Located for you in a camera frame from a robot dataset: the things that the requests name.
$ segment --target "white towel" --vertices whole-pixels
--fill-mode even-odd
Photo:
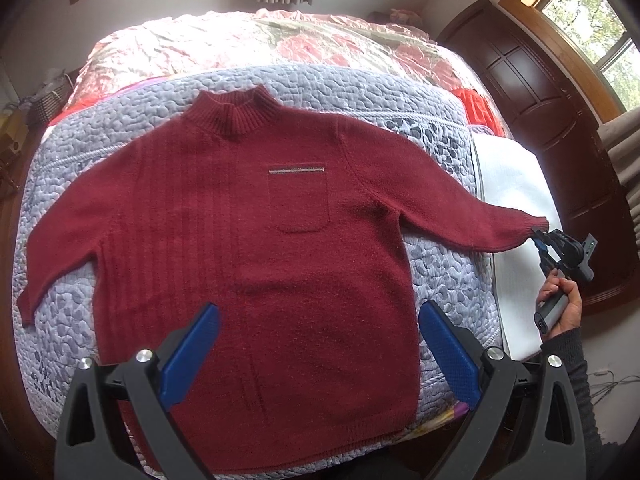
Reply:
[[[494,205],[545,216],[549,229],[562,229],[554,200],[536,156],[515,140],[472,134],[478,197]],[[507,354],[524,360],[540,350],[533,321],[536,296],[545,277],[533,241],[494,254],[494,293]]]

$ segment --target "quilted blanket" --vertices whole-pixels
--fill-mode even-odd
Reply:
[[[116,30],[95,44],[65,108],[86,107],[150,78],[292,62],[371,70],[449,91],[474,89],[510,137],[478,75],[422,30],[286,10],[209,11]]]
[[[31,407],[51,434],[56,434],[78,361],[98,355],[91,302],[95,277],[87,264],[57,280],[36,311],[35,325],[23,328],[15,300],[26,283],[31,229],[78,174],[183,112],[199,91],[223,92],[260,83],[284,105],[349,114],[407,137],[466,190],[476,193],[470,132],[460,101],[434,86],[389,75],[324,65],[236,68],[150,84],[70,115],[55,127],[31,165],[14,259],[18,360]],[[484,346],[501,345],[488,255],[459,254],[409,232],[404,243],[416,309],[435,299],[453,323],[471,329]],[[454,397],[423,340],[419,354],[416,418],[404,434],[305,466],[239,477],[285,478],[319,470],[432,428],[434,420],[442,420],[442,414],[450,411]]]

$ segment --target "metal screw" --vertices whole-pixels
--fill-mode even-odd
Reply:
[[[78,363],[78,368],[80,368],[81,370],[88,370],[93,364],[94,362],[91,361],[90,357],[83,357]]]
[[[553,368],[559,368],[562,366],[562,359],[557,355],[550,355],[546,360],[549,361],[549,364],[552,365]]]
[[[489,356],[489,359],[493,359],[494,361],[499,361],[504,358],[504,352],[500,350],[497,346],[491,346],[487,349],[486,354]]]
[[[151,358],[154,356],[154,353],[145,348],[136,354],[136,361],[139,363],[148,363],[151,361]]]

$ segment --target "sweater sleeve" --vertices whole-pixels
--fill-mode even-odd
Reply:
[[[545,218],[471,195],[424,150],[397,134],[340,118],[338,135],[353,172],[409,224],[458,250],[497,253],[524,243]]]
[[[134,141],[78,176],[36,224],[27,240],[27,285],[17,300],[24,326],[34,323],[56,279],[95,257],[137,165]]]

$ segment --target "pink floral comforter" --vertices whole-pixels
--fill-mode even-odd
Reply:
[[[462,58],[417,28],[265,9],[255,14],[186,14],[118,30],[94,46],[66,108],[78,108],[157,76],[284,62],[361,68],[429,82],[449,91],[475,89],[501,118],[478,76]]]

